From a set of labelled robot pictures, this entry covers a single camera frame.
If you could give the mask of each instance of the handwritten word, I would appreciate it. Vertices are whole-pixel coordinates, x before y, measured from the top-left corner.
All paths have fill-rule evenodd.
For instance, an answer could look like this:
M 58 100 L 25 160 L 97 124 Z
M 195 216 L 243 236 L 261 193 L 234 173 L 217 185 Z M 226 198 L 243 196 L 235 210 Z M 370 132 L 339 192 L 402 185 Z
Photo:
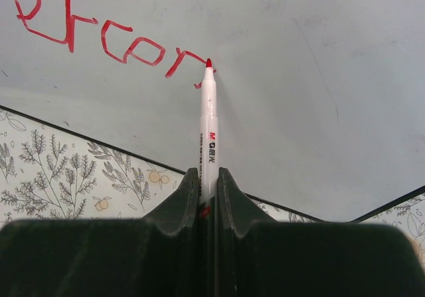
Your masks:
M 44 33 L 36 31 L 36 30 L 34 30 L 34 29 L 32 29 L 28 26 L 27 21 L 32 20 L 40 11 L 41 0 L 36 0 L 36 3 L 35 3 L 33 10 L 31 10 L 31 12 L 28 15 L 25 15 L 23 13 L 23 10 L 22 10 L 22 7 L 21 7 L 19 0 L 14 0 L 14 1 L 15 1 L 15 4 L 16 4 L 16 8 L 18 10 L 17 18 L 22 21 L 22 24 L 24 25 L 24 28 L 26 28 L 26 30 L 28 30 L 30 33 L 34 33 L 35 35 L 38 35 L 42 38 L 53 41 L 55 43 L 59 43 L 59 44 L 62 44 L 62 45 L 68 45 L 68 49 L 71 53 L 74 52 L 75 22 L 81 21 L 83 23 L 90 23 L 92 25 L 97 25 L 99 23 L 96 20 L 96 18 L 89 19 L 89 18 L 84 18 L 84 17 L 78 16 L 78 15 L 73 15 L 71 13 L 71 0 L 65 0 L 65 27 L 66 27 L 65 38 L 64 38 L 64 40 L 55 39 L 55 38 L 52 38 L 52 37 L 50 37 L 50 36 L 48 36 Z M 156 43 L 155 41 L 153 41 L 149 38 L 145 38 L 145 37 L 136 38 L 130 44 L 128 49 L 123 53 L 122 58 L 120 58 L 116 54 L 110 52 L 109 49 L 108 49 L 107 34 L 108 34 L 108 30 L 112 27 L 127 31 L 129 33 L 133 32 L 133 28 L 121 25 L 121 24 L 119 24 L 115 21 L 109 20 L 109 19 L 106 20 L 105 23 L 103 24 L 101 31 L 100 31 L 100 38 L 101 38 L 101 41 L 102 41 L 102 47 L 104 49 L 104 52 L 108 56 L 113 58 L 114 60 L 116 60 L 120 63 L 126 64 L 127 61 L 128 61 L 128 56 L 132 56 L 133 58 L 137 59 L 138 61 L 143 62 L 143 63 L 145 63 L 149 66 L 157 66 L 163 60 L 165 53 L 167 52 L 166 49 L 163 46 L 161 46 L 160 44 Z M 158 50 L 157 58 L 154 61 L 148 61 L 148 60 L 141 58 L 140 56 L 137 56 L 134 53 L 134 50 L 138 46 L 139 43 L 147 43 L 147 44 L 155 47 Z M 201 62 L 203 64 L 207 63 L 205 59 L 203 59 L 200 56 L 198 56 L 197 54 L 194 54 L 194 53 L 187 51 L 187 50 L 181 51 L 180 48 L 176 48 L 176 53 L 177 53 L 177 58 L 176 58 L 175 62 L 173 63 L 171 68 L 165 73 L 166 78 L 170 78 L 174 75 L 174 73 L 177 71 L 178 67 L 182 63 L 185 56 L 191 56 L 192 58 L 194 58 L 195 60 L 198 60 L 199 62 Z M 199 89 L 201 87 L 201 83 L 194 84 L 194 86 L 195 86 L 196 89 Z

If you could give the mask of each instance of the marker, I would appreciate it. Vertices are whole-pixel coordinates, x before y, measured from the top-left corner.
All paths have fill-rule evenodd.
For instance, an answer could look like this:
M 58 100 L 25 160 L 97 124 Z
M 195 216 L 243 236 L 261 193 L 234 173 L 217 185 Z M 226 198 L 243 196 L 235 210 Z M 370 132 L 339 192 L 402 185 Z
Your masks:
M 214 70 L 211 60 L 207 60 L 204 80 L 201 86 L 201 130 L 199 162 L 199 234 L 202 250 L 201 273 L 203 276 L 203 294 L 214 296 L 217 267 L 216 247 L 218 215 L 217 181 L 218 181 L 218 118 L 217 94 Z

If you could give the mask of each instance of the black border line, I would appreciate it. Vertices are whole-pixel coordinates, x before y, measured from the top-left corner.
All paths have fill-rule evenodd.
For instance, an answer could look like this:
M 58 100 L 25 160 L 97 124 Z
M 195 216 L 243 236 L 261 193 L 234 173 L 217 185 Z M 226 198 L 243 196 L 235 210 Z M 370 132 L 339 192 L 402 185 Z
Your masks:
M 68 129 L 66 129 L 66 128 L 62 128 L 62 127 L 60 127 L 60 126 L 57 126 L 56 124 L 51 124 L 51 123 L 49 123 L 49 122 L 47 122 L 47 121 L 40 120 L 40 119 L 38 119 L 38 118 L 35 118 L 34 116 L 29 116 L 29 115 L 24 114 L 24 113 L 22 113 L 22 112 L 15 111 L 15 110 L 10 109 L 10 108 L 8 108 L 8 107 L 6 107 L 6 106 L 2 106 L 2 105 L 0 105 L 0 109 L 3 109 L 4 111 L 12 112 L 12 113 L 14 113 L 14 114 L 17 114 L 18 116 L 22 116 L 22 117 L 27 118 L 27 119 L 30 119 L 30 120 L 32 120 L 32 121 L 35 121 L 35 122 L 38 122 L 38 123 L 44 124 L 44 125 L 46 125 L 46 126 L 50 126 L 50 127 L 54 128 L 54 129 L 57 129 L 57 130 L 60 130 L 60 131 L 62 131 L 62 132 L 65 132 L 65 133 L 71 134 L 72 136 L 76 136 L 77 138 L 81 138 L 81 139 L 84 139 L 84 140 L 88 140 L 88 141 L 90 141 L 90 142 L 94 142 L 94 143 L 100 144 L 100 145 L 102 145 L 102 146 L 106 146 L 107 148 L 114 149 L 114 150 L 116 150 L 116 151 L 120 151 L 120 152 L 125 153 L 125 154 L 128 154 L 128 155 L 130 155 L 130 156 L 134 156 L 134 157 L 136 157 L 136 158 L 138 158 L 138 159 L 141 159 L 142 161 L 146 161 L 146 162 L 152 163 L 152 164 L 154 164 L 154 165 L 161 166 L 161 167 L 163 167 L 164 169 L 169 169 L 170 171 L 174 171 L 174 172 L 176 172 L 176 173 L 180 173 L 180 174 L 183 174 L 183 175 L 184 175 L 184 174 L 186 174 L 186 171 L 182 171 L 181 169 L 177 169 L 177 168 L 172 167 L 172 166 L 170 166 L 170 165 L 165 165 L 165 164 L 163 164 L 163 163 L 160 163 L 160 162 L 158 162 L 158 161 L 154 161 L 154 160 L 152 160 L 152 159 L 148 159 L 147 157 L 143 157 L 143 156 L 140 156 L 140 155 L 134 154 L 134 153 L 132 153 L 132 152 L 126 151 L 126 150 L 124 150 L 124 149 L 117 148 L 116 146 L 111 146 L 110 144 L 107 144 L 107 143 L 101 142 L 101 141 L 96 140 L 96 139 L 93 139 L 93 138 L 89 138 L 88 136 L 85 136 L 85 135 L 83 135 L 83 134 L 79 134 L 79 133 L 73 132 L 73 131 L 68 130 Z
M 83 140 L 88 140 L 90 142 L 94 142 L 94 143 L 100 144 L 102 146 L 106 146 L 107 148 L 114 149 L 116 151 L 120 151 L 120 152 L 122 152 L 124 154 L 128 154 L 128 155 L 133 156 L 133 157 L 135 157 L 137 159 L 141 159 L 142 161 L 146 161 L 146 162 L 152 163 L 154 165 L 161 166 L 161 167 L 163 167 L 165 169 L 168 169 L 170 171 L 173 171 L 175 173 L 179 173 L 179 174 L 182 174 L 182 175 L 186 174 L 186 172 L 183 171 L 183 170 L 181 170 L 181 169 L 177 169 L 177 168 L 172 167 L 170 165 L 166 165 L 164 163 L 160 163 L 158 161 L 154 161 L 152 159 L 149 159 L 147 157 L 143 157 L 141 155 L 132 153 L 130 151 L 126 151 L 124 149 L 117 148 L 116 146 L 112 146 L 110 144 L 107 144 L 107 143 L 101 142 L 99 140 L 90 138 L 90 137 L 85 136 L 83 134 L 79 134 L 79 133 L 73 132 L 73 131 L 71 131 L 69 129 L 63 128 L 61 126 L 57 126 L 56 124 L 51 124 L 51 123 L 49 123 L 47 121 L 40 120 L 40 119 L 38 119 L 38 118 L 36 118 L 34 116 L 29 116 L 27 114 L 24 114 L 24 113 L 22 113 L 20 111 L 16 111 L 16 110 L 11 109 L 11 108 L 8 108 L 6 106 L 0 105 L 0 109 L 2 109 L 4 111 L 12 112 L 14 114 L 17 114 L 18 116 L 22 116 L 24 118 L 27 118 L 27 119 L 30 119 L 32 121 L 38 122 L 40 124 L 44 124 L 46 126 L 50 126 L 51 128 L 54 128 L 56 130 L 59 130 L 59 131 L 68 133 L 68 134 L 70 134 L 72 136 L 76 136 L 77 138 L 80 138 L 80 139 L 83 139 Z M 408 201 L 409 199 L 411 199 L 411 198 L 413 198 L 415 196 L 418 196 L 418 195 L 424 194 L 424 193 L 425 193 L 425 186 L 419 187 L 418 189 L 416 189 L 416 190 L 414 190 L 414 191 L 412 191 L 410 193 L 407 193 L 406 195 L 403 195 L 403 196 L 399 197 L 398 199 L 395 199 L 394 201 L 391 201 L 391 202 L 389 202 L 389 203 L 387 203 L 387 204 L 385 204 L 385 205 L 383 205 L 381 207 L 378 207 L 377 209 L 374 209 L 373 211 L 371 211 L 371 212 L 369 212 L 367 214 L 364 214 L 364 215 L 362 215 L 360 217 L 357 217 L 356 219 L 353 219 L 352 221 L 349 221 L 349 222 L 329 222 L 329 221 L 325 221 L 323 219 L 318 219 L 317 217 L 314 217 L 314 216 L 311 216 L 311 215 L 308 215 L 308 214 L 305 214 L 305 213 L 296 211 L 294 209 L 290 209 L 289 207 L 285 207 L 283 205 L 276 204 L 276 203 L 267 201 L 265 199 L 261 199 L 261 198 L 259 198 L 257 196 L 254 196 L 254 195 L 250 195 L 250 194 L 246 194 L 246 193 L 245 193 L 245 195 L 248 196 L 249 198 L 255 200 L 255 201 L 263 202 L 264 204 L 277 207 L 277 208 L 282 209 L 284 211 L 287 211 L 287 212 L 290 212 L 290 213 L 293 213 L 293 214 L 297 214 L 299 216 L 305 217 L 307 219 L 311 219 L 312 221 L 319 222 L 319 223 L 361 223 L 361 222 L 363 222 L 363 221 L 365 221 L 367 219 L 370 219 L 371 217 L 374 217 L 375 215 L 378 215 L 379 213 L 382 213 L 383 211 L 386 211 L 387 209 L 390 209 L 390 208 L 392 208 L 392 207 L 394 207 L 394 206 L 396 206 L 398 204 L 401 204 L 401 203 L 403 203 L 405 201 Z

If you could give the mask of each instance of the whiteboard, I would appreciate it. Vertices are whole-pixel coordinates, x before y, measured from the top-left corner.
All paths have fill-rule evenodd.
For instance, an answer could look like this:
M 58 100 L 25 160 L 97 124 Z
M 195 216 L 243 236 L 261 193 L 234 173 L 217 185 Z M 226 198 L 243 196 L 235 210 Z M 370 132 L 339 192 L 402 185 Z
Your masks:
M 187 169 L 209 57 L 244 192 L 346 221 L 425 184 L 425 0 L 17 3 L 1 105 Z

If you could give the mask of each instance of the red letter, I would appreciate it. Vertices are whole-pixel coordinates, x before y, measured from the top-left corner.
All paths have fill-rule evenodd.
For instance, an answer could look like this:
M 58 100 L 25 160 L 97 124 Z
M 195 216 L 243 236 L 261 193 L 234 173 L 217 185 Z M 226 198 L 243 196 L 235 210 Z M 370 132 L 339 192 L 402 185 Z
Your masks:
M 116 22 L 114 22 L 114 21 L 112 21 L 112 20 L 107 20 L 107 21 L 105 21 L 105 23 L 104 23 L 104 26 L 102 27 L 102 31 L 101 31 L 101 36 L 102 36 L 102 46 L 103 46 L 103 48 L 104 48 L 104 51 L 105 51 L 105 53 L 108 55 L 108 56 L 110 56 L 110 57 L 112 57 L 112 58 L 114 58 L 115 60 L 117 60 L 117 61 L 120 61 L 121 63 L 127 63 L 127 59 L 128 59 L 128 56 L 129 55 L 131 55 L 132 57 L 134 57 L 134 58 L 136 58 L 136 59 L 138 59 L 138 61 L 142 61 L 142 62 L 144 62 L 144 63 L 146 63 L 146 64 L 148 64 L 149 66 L 156 66 L 157 64 L 159 64 L 161 61 L 162 61 L 162 59 L 164 59 L 164 54 L 165 54 L 165 48 L 164 47 L 162 47 L 162 46 L 160 46 L 159 44 L 157 44 L 156 42 L 154 42 L 154 41 L 152 41 L 152 40 L 150 40 L 150 39 L 148 39 L 148 38 L 143 38 L 143 37 L 139 37 L 139 38 L 136 38 L 136 40 L 134 40 L 133 42 L 132 42 L 132 44 L 130 45 L 130 47 L 127 49 L 127 51 L 124 53 L 124 55 L 123 55 L 123 57 L 122 57 L 122 59 L 120 59 L 120 58 L 118 58 L 117 56 L 115 56 L 115 55 L 113 55 L 109 50 L 108 50 L 108 46 L 107 46 L 107 44 L 106 44 L 106 31 L 108 31 L 108 29 L 109 29 L 109 27 L 111 26 L 111 25 L 113 25 L 113 26 L 115 26 L 115 27 L 117 27 L 117 28 L 119 28 L 119 29 L 121 29 L 121 30 L 125 30 L 125 31 L 128 31 L 128 32 L 133 32 L 133 28 L 131 28 L 131 27 L 126 27 L 126 26 L 123 26 L 123 25 L 120 25 L 119 23 L 116 23 Z M 156 58 L 156 60 L 155 61 L 153 61 L 153 62 L 150 62 L 150 61 L 147 61 L 147 60 L 145 60 L 145 59 L 143 59 L 143 58 L 140 58 L 139 56 L 137 56 L 135 53 L 133 53 L 133 50 L 137 47 L 137 45 L 139 44 L 139 43 L 141 43 L 142 41 L 145 41 L 145 42 L 147 42 L 147 43 L 149 43 L 150 45 L 153 45 L 155 48 L 157 48 L 157 49 L 159 49 L 159 55 L 158 55 L 158 58 Z
M 41 0 L 37 0 L 33 10 L 28 14 L 28 15 L 24 15 L 22 12 L 22 8 L 21 8 L 21 4 L 19 3 L 18 0 L 14 0 L 15 4 L 16 4 L 16 8 L 18 9 L 18 19 L 22 20 L 22 23 L 24 24 L 24 27 L 26 28 L 26 30 L 28 30 L 30 33 L 34 33 L 40 37 L 46 38 L 50 41 L 53 41 L 55 43 L 60 43 L 60 44 L 68 44 L 68 48 L 70 52 L 74 52 L 74 31 L 75 31 L 75 20 L 79 20 L 79 21 L 84 21 L 85 23 L 93 23 L 95 25 L 98 24 L 98 21 L 95 20 L 95 18 L 93 19 L 86 19 L 86 18 L 82 18 L 76 15 L 71 15 L 71 0 L 65 0 L 65 10 L 66 10 L 66 36 L 64 40 L 58 40 L 55 38 L 52 38 L 48 35 L 45 35 L 44 33 L 40 33 L 36 30 L 31 29 L 30 27 L 28 27 L 27 21 L 31 20 L 32 18 L 34 18 L 37 13 L 40 11 L 41 8 Z
M 177 68 L 179 67 L 179 65 L 183 61 L 183 58 L 185 57 L 185 55 L 191 56 L 191 57 L 197 59 L 198 61 L 202 62 L 203 64 L 207 63 L 200 56 L 197 56 L 194 53 L 191 53 L 190 51 L 181 52 L 180 48 L 176 48 L 175 50 L 177 51 L 177 59 L 175 60 L 173 66 L 170 68 L 170 70 L 168 70 L 168 72 L 165 74 L 166 78 L 170 78 L 174 74 L 174 72 L 177 70 Z M 200 82 L 198 84 L 194 84 L 196 89 L 199 89 L 201 87 L 201 85 L 202 85 L 202 82 Z

